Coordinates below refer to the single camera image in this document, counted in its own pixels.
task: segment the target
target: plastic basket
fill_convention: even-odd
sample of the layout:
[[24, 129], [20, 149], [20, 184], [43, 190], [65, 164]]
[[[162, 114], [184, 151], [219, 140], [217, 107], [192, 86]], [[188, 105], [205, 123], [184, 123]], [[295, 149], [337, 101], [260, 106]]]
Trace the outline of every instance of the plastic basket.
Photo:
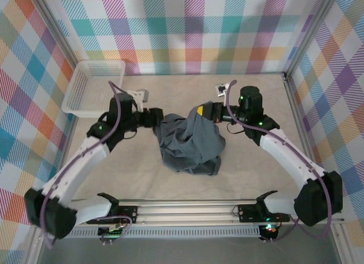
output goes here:
[[62, 110], [80, 118], [98, 118], [109, 110], [113, 91], [109, 81], [121, 87], [125, 62], [84, 60], [77, 64], [62, 102]]

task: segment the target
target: beige floor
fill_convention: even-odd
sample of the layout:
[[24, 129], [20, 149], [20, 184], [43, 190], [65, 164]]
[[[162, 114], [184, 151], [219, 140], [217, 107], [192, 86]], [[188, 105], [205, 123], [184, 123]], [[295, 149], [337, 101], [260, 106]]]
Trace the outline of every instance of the beige floor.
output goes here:
[[[196, 105], [209, 100], [222, 102], [214, 86], [232, 79], [237, 79], [238, 84], [231, 93], [231, 104], [237, 104], [242, 86], [257, 86], [263, 95], [265, 113], [301, 148], [280, 75], [130, 76], [124, 78], [122, 88], [146, 88], [150, 92], [146, 107], [187, 116]], [[78, 120], [69, 157], [93, 123], [95, 119]], [[229, 134], [225, 123], [219, 128], [226, 138], [226, 148], [217, 176], [194, 176], [164, 167], [152, 130], [139, 129], [135, 138], [119, 143], [90, 173], [75, 199], [99, 192], [119, 199], [254, 199], [273, 189], [295, 187], [289, 174], [244, 134]]]

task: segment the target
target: plaid wall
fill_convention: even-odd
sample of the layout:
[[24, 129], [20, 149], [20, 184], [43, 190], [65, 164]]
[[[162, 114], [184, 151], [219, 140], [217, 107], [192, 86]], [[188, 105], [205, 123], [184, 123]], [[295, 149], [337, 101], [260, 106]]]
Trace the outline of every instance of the plaid wall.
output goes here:
[[344, 182], [344, 214], [364, 259], [364, 0], [336, 0], [293, 86], [315, 158]]
[[19, 263], [24, 193], [57, 171], [72, 69], [31, 0], [0, 0], [0, 263]]
[[321, 2], [309, 1], [53, 0], [49, 5], [78, 58], [122, 59], [127, 75], [167, 75], [281, 72]]

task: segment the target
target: purple cable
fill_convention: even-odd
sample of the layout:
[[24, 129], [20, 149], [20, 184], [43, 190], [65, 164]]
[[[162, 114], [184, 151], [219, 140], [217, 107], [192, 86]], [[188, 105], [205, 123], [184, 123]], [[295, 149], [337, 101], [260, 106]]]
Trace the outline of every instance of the purple cable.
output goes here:
[[[128, 226], [128, 228], [126, 228], [123, 231], [123, 233], [116, 240], [113, 241], [113, 243], [120, 240], [122, 237], [124, 237], [127, 234], [127, 232], [130, 231], [130, 228], [131, 228], [131, 226], [133, 224], [133, 220], [128, 216], [111, 216], [111, 217], [98, 217], [98, 218], [95, 218], [95, 220], [112, 220], [112, 219], [115, 219], [115, 218], [125, 218], [125, 219], [129, 220], [129, 226]], [[104, 241], [104, 236], [105, 236], [105, 234], [101, 235], [101, 241], [103, 242], [103, 245], [107, 244], [106, 241]]]
[[327, 220], [327, 223], [326, 223], [326, 227], [325, 227], [325, 230], [319, 234], [319, 235], [313, 235], [311, 234], [309, 231], [307, 231], [306, 229], [303, 228], [303, 226], [301, 226], [298, 222], [299, 222], [299, 219], [297, 220], [294, 220], [292, 217], [291, 220], [293, 221], [294, 223], [294, 226], [292, 227], [292, 229], [290, 229], [289, 231], [287, 231], [285, 233], [285, 235], [283, 235], [281, 238], [277, 238], [275, 239], [275, 241], [277, 240], [280, 240], [282, 239], [283, 237], [287, 236], [288, 234], [290, 234], [293, 230], [293, 228], [295, 226], [298, 226], [300, 227], [307, 235], [309, 235], [310, 237], [313, 237], [313, 238], [323, 238], [323, 237], [326, 237], [327, 234], [329, 233], [330, 231], [330, 225], [331, 225], [331, 220], [332, 220], [332, 208], [331, 208], [331, 200], [330, 200], [330, 195], [329, 195], [329, 191], [324, 183], [324, 181], [322, 180], [321, 176], [319, 175], [319, 173], [317, 173], [317, 171], [311, 166], [310, 162], [307, 161], [302, 155], [301, 153], [299, 153], [294, 147], [293, 145], [291, 145], [290, 143], [286, 142], [283, 138], [281, 138], [280, 136], [268, 131], [268, 130], [265, 130], [265, 129], [262, 129], [260, 127], [255, 127], [255, 126], [250, 126], [250, 125], [247, 125], [245, 123], [242, 123], [241, 121], [239, 121], [235, 115], [233, 114], [233, 112], [231, 111], [231, 108], [230, 108], [230, 103], [229, 103], [229, 96], [230, 96], [230, 90], [232, 88], [233, 85], [235, 85], [237, 83], [236, 80], [233, 80], [229, 87], [227, 88], [227, 92], [226, 92], [226, 108], [231, 116], [231, 118], [236, 122], [238, 123], [239, 125], [241, 125], [242, 127], [244, 128], [247, 128], [247, 129], [253, 129], [253, 130], [258, 130], [258, 131], [261, 131], [261, 132], [264, 132], [272, 137], [274, 137], [275, 139], [277, 139], [279, 142], [281, 142], [283, 145], [287, 146], [293, 153], [295, 153], [295, 155], [312, 171], [312, 173], [315, 175], [315, 177], [319, 180], [323, 190], [324, 190], [324, 194], [325, 194], [325, 197], [326, 197], [326, 202], [327, 202], [327, 205], [328, 205], [328, 220]]
[[[118, 89], [121, 92], [125, 92], [122, 89], [119, 89], [114, 83], [112, 83], [111, 81], [109, 81], [109, 85], [114, 93], [114, 97], [115, 99], [118, 100], [117, 98], [117, 92], [115, 90]], [[71, 160], [69, 162], [69, 164], [67, 164], [67, 166], [63, 169], [63, 171], [61, 172], [61, 174], [58, 176], [58, 178], [55, 180], [54, 184], [52, 185], [51, 189], [49, 189], [48, 193], [46, 194], [43, 203], [42, 203], [42, 207], [40, 209], [40, 228], [42, 230], [42, 235], [44, 237], [44, 241], [45, 241], [45, 245], [47, 246], [47, 248], [51, 249], [56, 241], [56, 238], [54, 238], [52, 241], [48, 238], [47, 235], [47, 228], [46, 228], [46, 206], [48, 203], [49, 198], [51, 197], [52, 192], [57, 188], [57, 185], [60, 183], [62, 177], [67, 173], [67, 171], [78, 161], [78, 159], [80, 159], [81, 157], [83, 157], [87, 152], [93, 150], [95, 147], [99, 146], [100, 144], [104, 143], [104, 141], [106, 141], [108, 138], [110, 138], [111, 135], [113, 135], [113, 133], [116, 131], [119, 122], [120, 122], [120, 118], [121, 118], [121, 105], [120, 102], [117, 102], [117, 106], [118, 106], [118, 116], [115, 122], [115, 125], [113, 126], [113, 128], [109, 131], [109, 133], [107, 133], [102, 139], [100, 139], [100, 141], [98, 141], [97, 143], [95, 143], [94, 145], [90, 146], [89, 148], [86, 148], [85, 151], [83, 151], [82, 153], [80, 153], [78, 156], [76, 156], [73, 160]]]

